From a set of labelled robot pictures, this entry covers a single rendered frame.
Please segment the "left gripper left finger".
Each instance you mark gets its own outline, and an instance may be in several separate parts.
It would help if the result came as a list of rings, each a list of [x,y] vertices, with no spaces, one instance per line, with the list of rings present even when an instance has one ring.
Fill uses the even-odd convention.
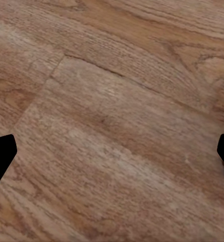
[[[0,180],[17,154],[15,138],[12,134],[0,137]]]

